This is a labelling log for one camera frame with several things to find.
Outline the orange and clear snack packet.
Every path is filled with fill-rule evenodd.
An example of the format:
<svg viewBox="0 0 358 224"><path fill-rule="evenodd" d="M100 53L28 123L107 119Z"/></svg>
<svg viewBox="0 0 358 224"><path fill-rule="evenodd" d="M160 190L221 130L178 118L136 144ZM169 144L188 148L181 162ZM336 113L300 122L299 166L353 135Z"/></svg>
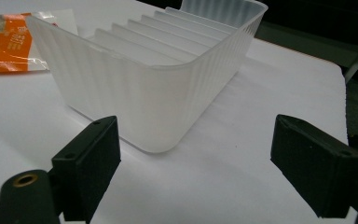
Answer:
<svg viewBox="0 0 358 224"><path fill-rule="evenodd" d="M77 34L72 9L0 15L0 74L48 69L26 25L28 16Z"/></svg>

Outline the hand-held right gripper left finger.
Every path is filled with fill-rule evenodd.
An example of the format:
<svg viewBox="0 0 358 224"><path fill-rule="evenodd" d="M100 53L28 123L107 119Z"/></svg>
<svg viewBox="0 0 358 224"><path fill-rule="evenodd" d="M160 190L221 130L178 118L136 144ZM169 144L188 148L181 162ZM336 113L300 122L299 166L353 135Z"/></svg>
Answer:
<svg viewBox="0 0 358 224"><path fill-rule="evenodd" d="M120 164L117 118L93 121L51 161L64 219L90 223Z"/></svg>

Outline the translucent white ribbed plastic bin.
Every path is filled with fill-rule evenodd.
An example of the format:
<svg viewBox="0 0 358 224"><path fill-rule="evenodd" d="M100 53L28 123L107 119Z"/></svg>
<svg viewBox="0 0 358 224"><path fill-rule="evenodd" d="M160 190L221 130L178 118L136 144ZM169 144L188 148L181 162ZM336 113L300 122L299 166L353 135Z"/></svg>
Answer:
<svg viewBox="0 0 358 224"><path fill-rule="evenodd" d="M82 38L26 20L64 101L90 118L118 118L120 136L151 153L175 147L240 70L267 5L182 0Z"/></svg>

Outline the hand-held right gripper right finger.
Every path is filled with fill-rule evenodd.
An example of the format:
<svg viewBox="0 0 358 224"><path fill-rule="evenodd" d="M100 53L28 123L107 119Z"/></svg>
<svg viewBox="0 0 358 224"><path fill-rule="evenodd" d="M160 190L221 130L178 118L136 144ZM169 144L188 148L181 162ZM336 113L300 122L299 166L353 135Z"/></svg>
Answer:
<svg viewBox="0 0 358 224"><path fill-rule="evenodd" d="M271 161L317 217L358 216L358 147L350 147L305 120L275 119Z"/></svg>

